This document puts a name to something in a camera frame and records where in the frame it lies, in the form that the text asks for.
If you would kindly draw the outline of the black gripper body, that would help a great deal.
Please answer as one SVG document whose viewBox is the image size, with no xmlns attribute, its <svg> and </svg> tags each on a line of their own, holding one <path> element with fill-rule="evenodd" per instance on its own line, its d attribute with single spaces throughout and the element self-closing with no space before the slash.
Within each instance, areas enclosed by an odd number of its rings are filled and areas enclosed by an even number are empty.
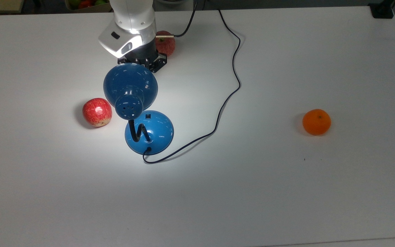
<svg viewBox="0 0 395 247">
<path fill-rule="evenodd" d="M 117 64 L 123 63 L 136 63 L 155 73 L 167 64 L 167 55 L 158 52 L 155 43 L 149 43 L 117 59 Z"/>
</svg>

